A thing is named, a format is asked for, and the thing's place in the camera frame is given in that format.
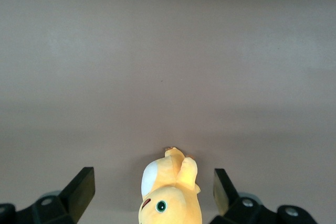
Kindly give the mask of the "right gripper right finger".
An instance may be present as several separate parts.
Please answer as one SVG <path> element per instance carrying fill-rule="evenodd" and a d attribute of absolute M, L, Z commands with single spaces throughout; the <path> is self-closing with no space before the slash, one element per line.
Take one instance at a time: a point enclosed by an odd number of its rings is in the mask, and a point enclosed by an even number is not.
<path fill-rule="evenodd" d="M 273 212 L 257 196 L 238 193 L 222 168 L 214 169 L 213 196 L 219 215 L 211 223 L 316 223 L 312 215 L 298 206 L 281 205 Z"/>

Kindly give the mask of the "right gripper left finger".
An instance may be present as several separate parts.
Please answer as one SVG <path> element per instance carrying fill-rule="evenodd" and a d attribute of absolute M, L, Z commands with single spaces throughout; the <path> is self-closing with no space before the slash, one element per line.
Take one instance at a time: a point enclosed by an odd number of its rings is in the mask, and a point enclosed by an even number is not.
<path fill-rule="evenodd" d="M 20 211 L 1 204 L 1 223 L 78 223 L 95 195 L 93 167 L 84 167 L 61 191 L 42 195 Z"/>

